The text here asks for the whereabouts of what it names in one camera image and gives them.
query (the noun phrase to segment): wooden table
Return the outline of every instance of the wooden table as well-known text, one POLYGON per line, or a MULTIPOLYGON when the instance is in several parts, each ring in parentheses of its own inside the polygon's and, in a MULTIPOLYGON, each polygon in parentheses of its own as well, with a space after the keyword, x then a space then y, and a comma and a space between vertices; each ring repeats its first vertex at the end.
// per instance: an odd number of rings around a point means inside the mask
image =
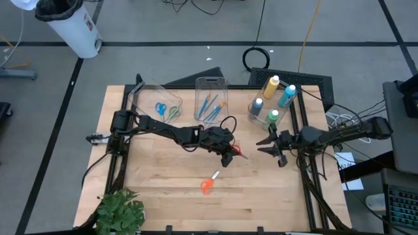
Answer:
MULTIPOLYGON (((120 109, 124 86, 108 86, 97 126, 97 132, 109 132, 113 113, 120 109)), ((320 96, 317 86, 304 86, 306 91, 320 96)), ((170 90, 183 98, 183 114, 175 126, 196 125, 193 119, 194 90, 170 90)), ((198 149, 184 151, 172 140, 145 134, 133 138, 129 152, 125 187, 139 192, 144 202, 146 222, 142 230, 222 230, 309 231, 308 216, 300 172, 296 159, 285 152, 288 164, 279 168, 277 158, 257 151, 256 142, 268 133, 247 119, 247 105, 257 90, 229 90, 229 113, 238 120, 234 133, 236 143, 249 157, 235 157, 227 167, 221 166, 220 156, 198 149), (201 192, 200 184, 216 170, 220 175, 210 195, 201 192)), ((327 129, 321 101, 304 94, 308 121, 311 126, 327 129)), ((296 104, 297 116, 300 117, 296 104)), ((290 112, 278 125, 279 131, 293 130, 290 112)), ((105 145, 93 146, 89 165, 105 152, 105 145)), ((334 154, 331 147, 329 154, 334 154)), ((82 224, 97 207, 98 196, 105 191, 110 157, 98 164, 86 177, 74 225, 82 224)), ((321 158, 317 157, 319 171, 321 158)), ((334 159, 325 157, 328 180, 321 178, 325 200, 347 226, 351 226, 340 175, 334 159)), ((317 227, 321 226, 316 201, 313 198, 317 227)))

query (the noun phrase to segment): potted plant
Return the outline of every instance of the potted plant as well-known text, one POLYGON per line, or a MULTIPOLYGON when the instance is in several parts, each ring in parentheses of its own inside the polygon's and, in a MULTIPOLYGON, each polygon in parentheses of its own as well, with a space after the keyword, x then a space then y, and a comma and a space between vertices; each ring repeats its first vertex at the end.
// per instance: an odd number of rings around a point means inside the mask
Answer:
POLYGON ((129 189, 123 189, 114 195, 105 195, 103 205, 97 213, 96 233, 109 235, 110 230, 116 235, 134 235, 145 222, 144 204, 133 200, 137 194, 129 189))

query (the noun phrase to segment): trash can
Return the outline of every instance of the trash can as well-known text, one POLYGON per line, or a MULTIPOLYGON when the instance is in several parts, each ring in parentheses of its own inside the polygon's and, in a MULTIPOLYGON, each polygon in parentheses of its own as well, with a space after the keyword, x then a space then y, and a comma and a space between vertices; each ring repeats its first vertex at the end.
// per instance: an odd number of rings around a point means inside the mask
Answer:
POLYGON ((103 40, 83 0, 39 0, 35 17, 57 32, 80 58, 99 53, 103 40))

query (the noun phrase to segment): gray floor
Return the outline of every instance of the gray floor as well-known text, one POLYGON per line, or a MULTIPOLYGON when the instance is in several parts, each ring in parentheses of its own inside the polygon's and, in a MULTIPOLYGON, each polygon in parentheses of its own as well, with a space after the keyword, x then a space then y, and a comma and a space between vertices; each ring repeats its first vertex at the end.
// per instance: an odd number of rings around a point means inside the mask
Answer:
MULTIPOLYGON (((418 41, 418 2, 386 0, 402 38, 418 41)), ((202 8, 215 10, 217 1, 196 0, 202 8)), ((176 14, 170 5, 156 0, 104 0, 97 28, 108 42, 252 41, 255 40, 262 1, 225 0, 220 12, 208 16, 188 3, 176 14)), ((261 41, 303 41, 316 1, 266 0, 261 41)), ((85 3, 93 15, 95 4, 85 3)), ((9 1, 0 2, 0 34, 18 39, 20 11, 9 1)), ((56 42, 61 39, 43 22, 25 13, 25 42, 56 42)), ((396 42, 378 1, 323 0, 310 41, 396 42)), ((74 93, 60 130, 42 188, 26 232, 70 229, 80 181, 91 146, 85 136, 96 129, 107 85, 133 83, 136 73, 161 84, 221 67, 232 84, 246 84, 249 73, 242 66, 247 46, 103 47, 82 65, 74 93)), ((271 69, 297 71, 300 47, 263 46, 270 52, 271 69)), ((0 80, 0 101, 11 102, 15 115, 0 128, 0 234, 14 234, 33 180, 57 118, 65 90, 77 60, 68 47, 22 46, 39 78, 0 80)), ((418 48, 409 47, 418 61, 418 48)), ((16 54, 10 64, 21 62, 16 54)), ((248 63, 262 67, 264 58, 250 53, 248 63)), ((307 47, 301 72, 331 76, 335 101, 361 111, 383 99, 381 84, 406 80, 411 72, 396 47, 307 47)), ((333 112, 346 113, 332 109, 333 112)), ((391 149, 389 141, 349 143, 370 156, 391 149)), ((353 153, 356 159, 366 158, 353 153)), ((364 198, 381 192, 379 176, 363 179, 364 198)), ((382 232, 382 225, 350 195, 346 196, 353 227, 382 232)))

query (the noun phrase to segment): blue scissors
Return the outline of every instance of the blue scissors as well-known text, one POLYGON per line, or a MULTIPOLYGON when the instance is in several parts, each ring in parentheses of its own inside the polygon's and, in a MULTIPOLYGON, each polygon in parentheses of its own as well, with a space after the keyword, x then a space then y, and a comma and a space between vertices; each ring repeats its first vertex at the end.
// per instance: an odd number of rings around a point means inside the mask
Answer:
POLYGON ((166 109, 167 109, 167 105, 165 105, 164 103, 158 102, 157 104, 155 104, 155 111, 157 111, 157 113, 163 117, 163 121, 164 121, 164 112, 166 109))

